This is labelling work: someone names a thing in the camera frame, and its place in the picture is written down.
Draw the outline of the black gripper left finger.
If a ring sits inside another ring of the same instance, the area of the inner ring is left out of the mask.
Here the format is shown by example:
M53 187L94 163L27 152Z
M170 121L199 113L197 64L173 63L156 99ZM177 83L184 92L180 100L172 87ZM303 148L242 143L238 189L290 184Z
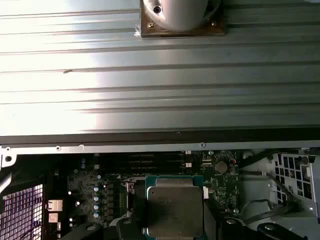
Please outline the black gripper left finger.
M144 240L142 225L147 219L147 200L133 208L129 217L121 217L107 228L98 223L86 222L62 237L63 240Z

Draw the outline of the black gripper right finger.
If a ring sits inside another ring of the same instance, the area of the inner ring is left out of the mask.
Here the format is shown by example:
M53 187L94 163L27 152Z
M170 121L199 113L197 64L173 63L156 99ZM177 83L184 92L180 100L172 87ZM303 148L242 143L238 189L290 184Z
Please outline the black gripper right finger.
M272 222L261 223L256 230L233 217L224 218L203 201L203 235L205 240L306 240L289 229Z

